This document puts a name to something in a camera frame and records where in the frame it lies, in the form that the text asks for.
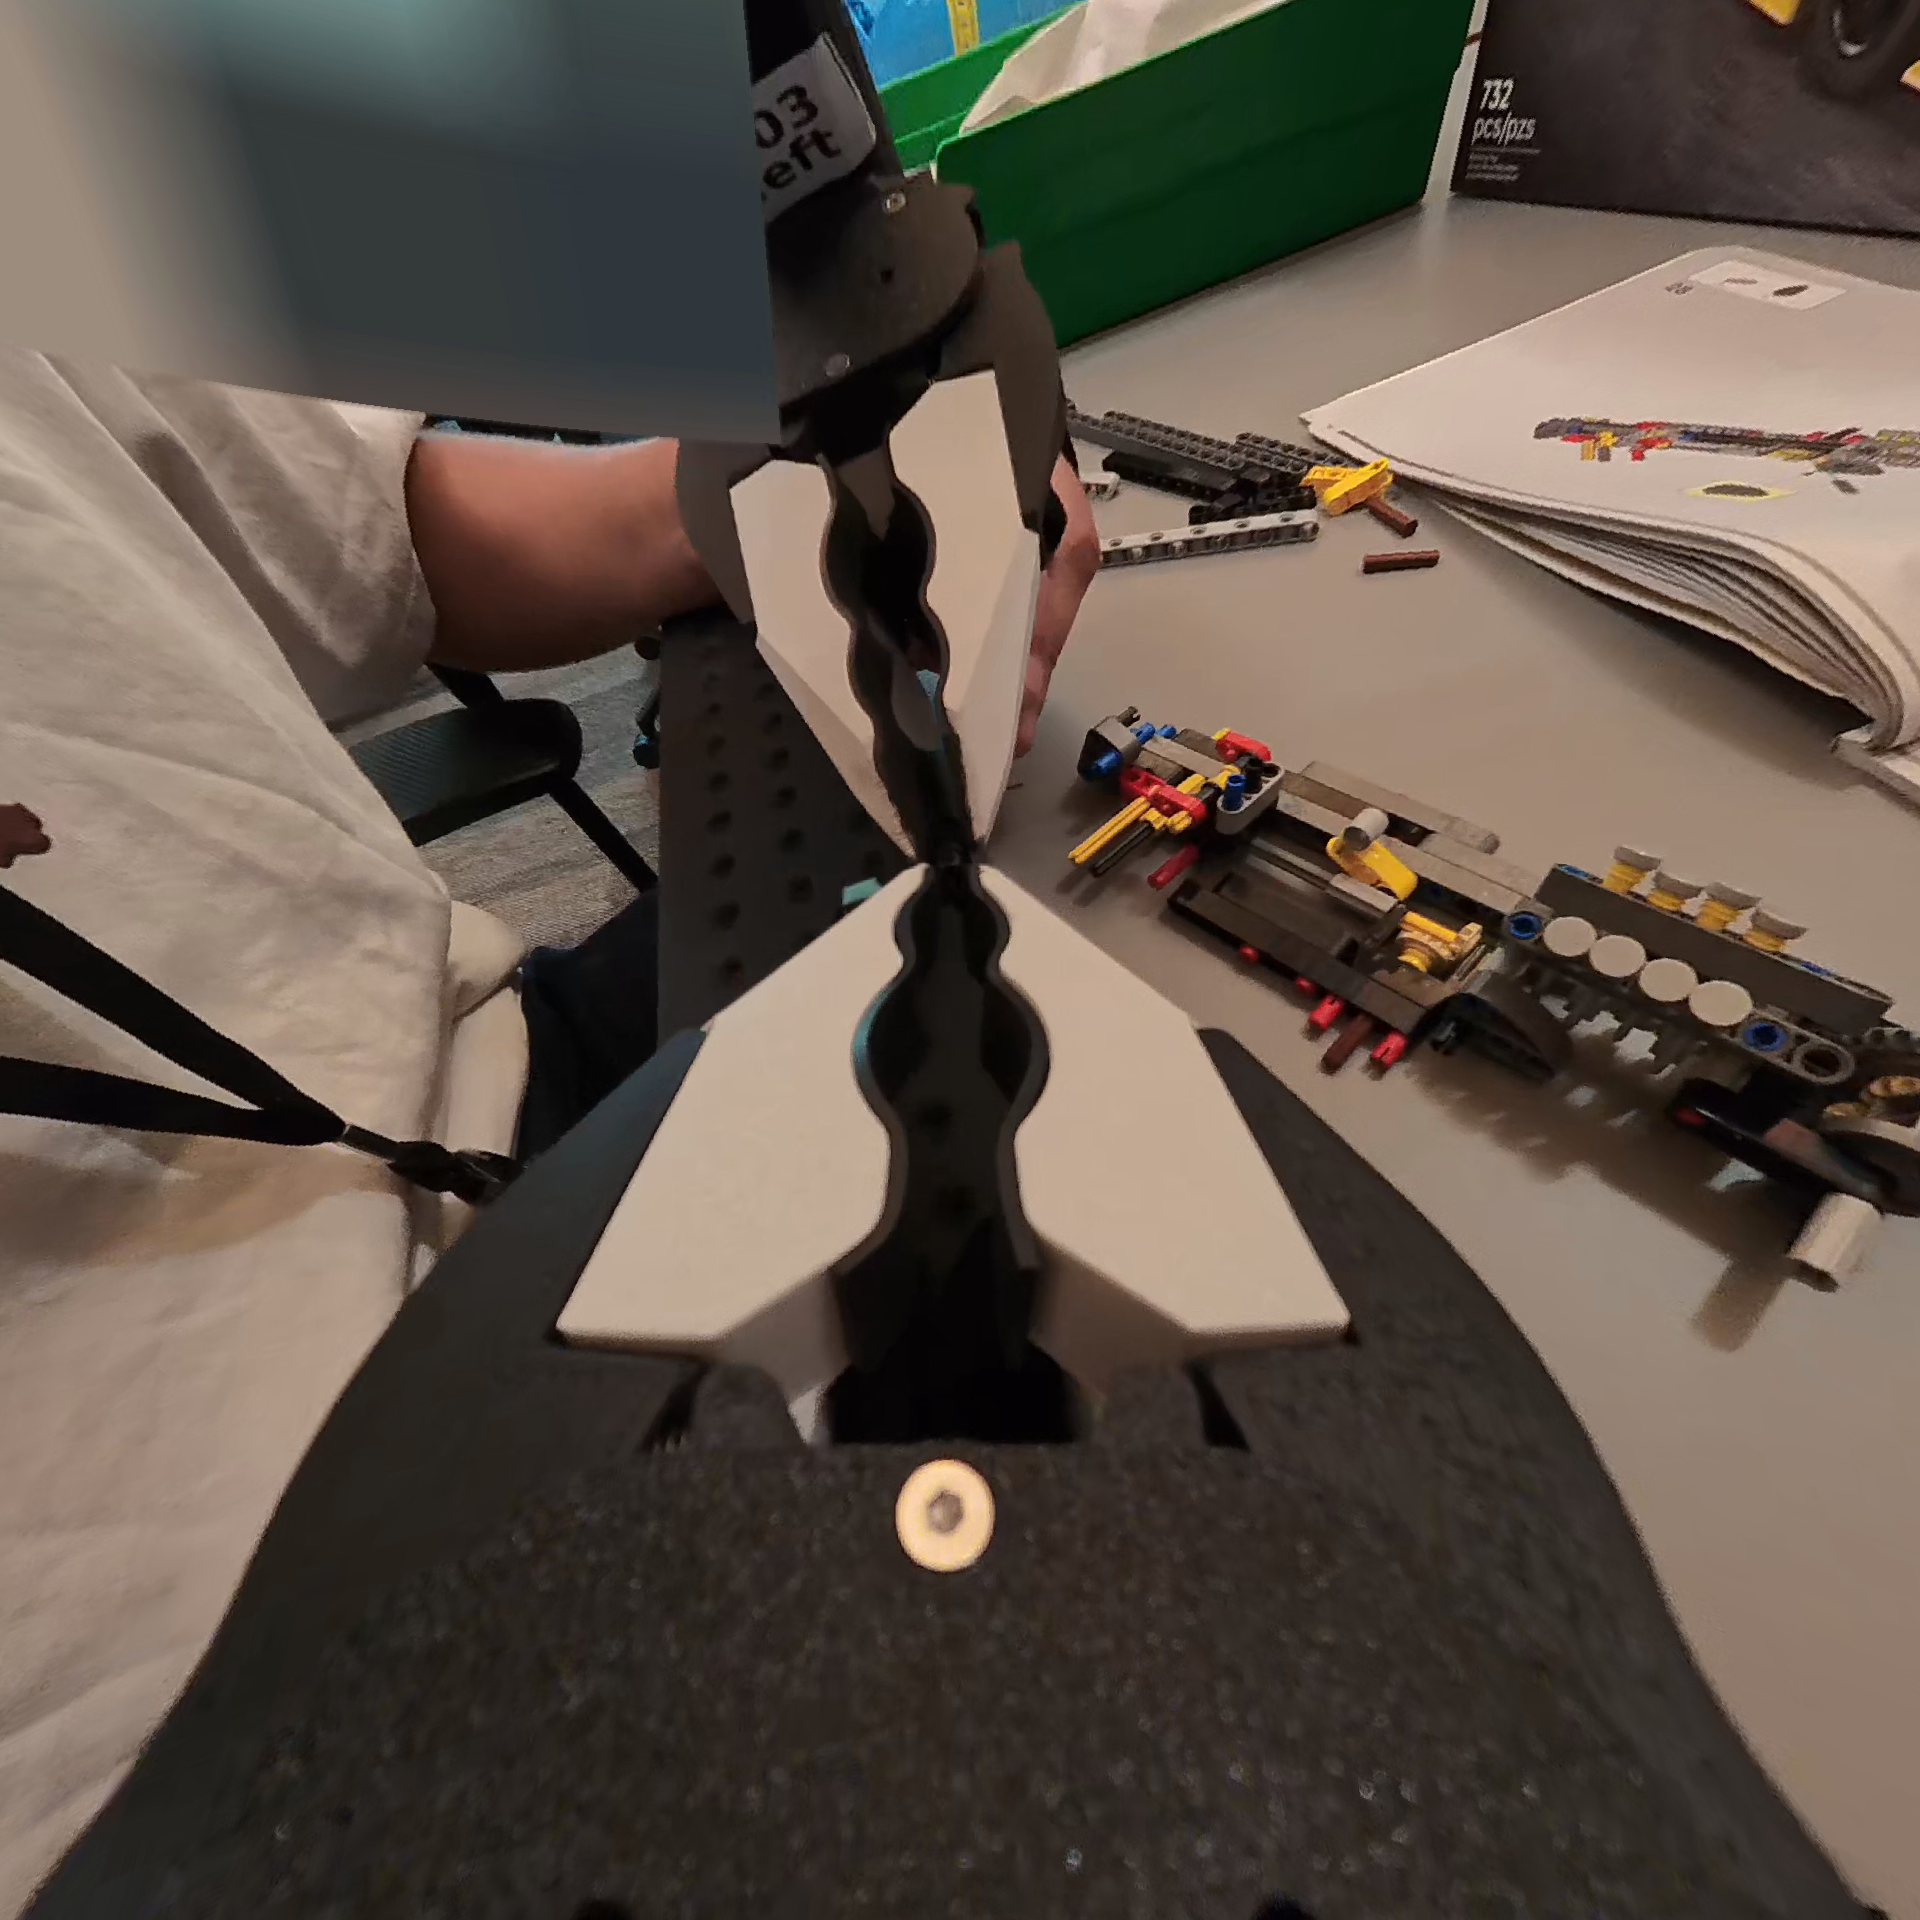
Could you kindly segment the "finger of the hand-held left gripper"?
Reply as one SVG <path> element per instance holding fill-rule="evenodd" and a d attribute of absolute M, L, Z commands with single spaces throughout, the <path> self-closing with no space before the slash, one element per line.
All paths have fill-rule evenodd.
<path fill-rule="evenodd" d="M 924 445 L 852 465 L 687 444 L 678 506 L 725 607 L 866 813 L 977 857 L 977 477 Z"/>
<path fill-rule="evenodd" d="M 925 388 L 879 454 L 879 508 L 879 766 L 915 847 L 978 849 L 1043 582 L 994 373 Z"/>

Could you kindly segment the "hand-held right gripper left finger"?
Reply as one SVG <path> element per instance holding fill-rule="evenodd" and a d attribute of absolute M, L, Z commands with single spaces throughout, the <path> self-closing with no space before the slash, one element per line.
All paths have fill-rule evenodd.
<path fill-rule="evenodd" d="M 830 1269 L 879 1226 L 892 1166 L 852 1046 L 921 882 L 904 871 L 707 1023 L 559 1313 L 568 1344 L 754 1367 L 819 1434 L 848 1363 Z"/>

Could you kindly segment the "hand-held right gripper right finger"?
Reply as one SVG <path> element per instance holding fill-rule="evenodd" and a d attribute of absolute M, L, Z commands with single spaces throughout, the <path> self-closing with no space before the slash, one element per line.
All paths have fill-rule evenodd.
<path fill-rule="evenodd" d="M 1109 1395 L 1139 1370 L 1342 1337 L 1353 1318 L 1188 1012 L 1010 875 L 982 882 L 1047 1043 L 1012 1137 L 1043 1244 L 1035 1343 Z"/>

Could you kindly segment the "person's left forearm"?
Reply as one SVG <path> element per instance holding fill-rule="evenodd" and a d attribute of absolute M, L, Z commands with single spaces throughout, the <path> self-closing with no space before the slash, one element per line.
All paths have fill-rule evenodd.
<path fill-rule="evenodd" d="M 426 429 L 407 522 L 432 667 L 522 676 L 608 656 L 720 607 L 687 532 L 681 444 L 571 445 Z"/>

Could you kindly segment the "grey lego beam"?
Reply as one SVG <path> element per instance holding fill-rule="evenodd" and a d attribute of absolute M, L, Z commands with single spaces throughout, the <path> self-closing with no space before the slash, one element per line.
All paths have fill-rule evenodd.
<path fill-rule="evenodd" d="M 1154 532 L 1132 532 L 1102 541 L 1099 565 L 1147 566 L 1163 563 L 1188 563 L 1235 552 L 1262 552 L 1275 547 L 1307 547 L 1320 537 L 1322 518 L 1314 512 L 1251 514 L 1210 520 L 1202 524 L 1172 524 Z"/>

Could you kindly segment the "black lego beams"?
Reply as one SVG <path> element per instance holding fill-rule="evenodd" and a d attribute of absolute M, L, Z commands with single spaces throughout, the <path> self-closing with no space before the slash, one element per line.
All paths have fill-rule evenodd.
<path fill-rule="evenodd" d="M 1345 473 L 1312 445 L 1239 436 L 1226 444 L 1138 413 L 1085 413 L 1065 410 L 1068 439 L 1092 445 L 1105 473 L 1130 486 L 1175 493 L 1190 502 L 1188 520 L 1202 524 L 1226 518 L 1314 512 L 1308 473 L 1325 465 Z"/>

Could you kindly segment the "partly built lego model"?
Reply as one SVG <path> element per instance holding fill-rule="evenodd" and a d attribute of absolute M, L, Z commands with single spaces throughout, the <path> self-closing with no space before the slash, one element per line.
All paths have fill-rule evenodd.
<path fill-rule="evenodd" d="M 1619 847 L 1539 882 L 1500 839 L 1237 730 L 1099 717 L 1077 776 L 1118 799 L 1068 862 L 1105 879 L 1147 849 L 1175 915 L 1312 996 L 1322 1065 L 1376 1075 L 1470 1046 L 1548 1085 L 1605 1020 L 1676 1078 L 1667 1116 L 1812 1195 L 1809 1238 L 1916 1217 L 1916 1028 L 1892 996 L 1798 955 L 1804 928 L 1728 884 Z"/>

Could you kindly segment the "white lego tube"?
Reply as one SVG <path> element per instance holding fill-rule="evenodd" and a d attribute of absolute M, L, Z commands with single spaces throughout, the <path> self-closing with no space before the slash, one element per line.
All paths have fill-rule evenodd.
<path fill-rule="evenodd" d="M 1862 1267 L 1883 1228 L 1883 1211 L 1848 1192 L 1825 1195 L 1788 1247 L 1788 1263 L 1809 1284 L 1835 1289 Z"/>

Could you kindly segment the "lego instruction booklet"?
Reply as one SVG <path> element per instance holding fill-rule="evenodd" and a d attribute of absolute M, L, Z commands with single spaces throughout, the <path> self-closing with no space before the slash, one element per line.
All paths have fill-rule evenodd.
<path fill-rule="evenodd" d="M 1500 547 L 1838 700 L 1916 801 L 1917 293 L 1682 253 L 1303 413 Z"/>

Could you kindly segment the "black lego set box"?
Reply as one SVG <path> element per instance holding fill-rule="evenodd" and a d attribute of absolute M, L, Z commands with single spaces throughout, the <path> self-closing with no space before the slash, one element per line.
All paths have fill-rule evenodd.
<path fill-rule="evenodd" d="M 1492 2 L 1454 193 L 1917 233 L 1916 2 Z"/>

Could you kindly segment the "person's left hand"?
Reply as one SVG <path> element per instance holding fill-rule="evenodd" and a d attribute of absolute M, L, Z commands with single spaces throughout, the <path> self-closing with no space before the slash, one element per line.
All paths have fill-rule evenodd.
<path fill-rule="evenodd" d="M 1016 758 L 1027 758 L 1035 746 L 1047 685 L 1102 565 L 1092 504 L 1068 454 L 1055 458 L 1053 502 L 1060 508 L 1063 536 L 1055 544 L 1038 589 L 1027 681 L 1020 692 L 1020 722 L 1012 750 Z"/>

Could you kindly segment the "blue box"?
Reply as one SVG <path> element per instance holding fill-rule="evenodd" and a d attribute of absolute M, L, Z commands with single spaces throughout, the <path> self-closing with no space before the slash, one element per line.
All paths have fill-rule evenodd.
<path fill-rule="evenodd" d="M 848 2 L 877 84 L 887 88 L 1047 24 L 1070 2 Z"/>

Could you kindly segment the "black perforated panel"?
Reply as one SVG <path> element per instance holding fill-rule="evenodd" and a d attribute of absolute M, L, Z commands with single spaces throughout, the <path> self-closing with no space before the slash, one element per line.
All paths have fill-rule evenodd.
<path fill-rule="evenodd" d="M 660 1033 L 705 1027 L 770 975 L 784 1017 L 828 1017 L 840 966 L 902 970 L 895 917 L 921 891 L 728 613 L 660 640 Z"/>

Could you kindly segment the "white paper bag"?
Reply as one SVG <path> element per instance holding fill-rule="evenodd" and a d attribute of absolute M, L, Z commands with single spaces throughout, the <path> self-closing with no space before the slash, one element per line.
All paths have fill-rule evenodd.
<path fill-rule="evenodd" d="M 990 127 L 1235 27 L 1271 2 L 1082 2 L 1028 36 L 987 84 L 962 131 Z"/>

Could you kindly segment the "black chair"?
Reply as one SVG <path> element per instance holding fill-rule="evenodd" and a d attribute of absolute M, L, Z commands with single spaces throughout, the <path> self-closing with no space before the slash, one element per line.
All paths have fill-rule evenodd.
<path fill-rule="evenodd" d="M 463 667 L 430 673 L 457 708 L 349 746 L 415 847 L 548 799 L 635 895 L 656 886 L 655 867 L 581 784 L 583 730 L 572 708 L 506 696 L 489 676 Z"/>

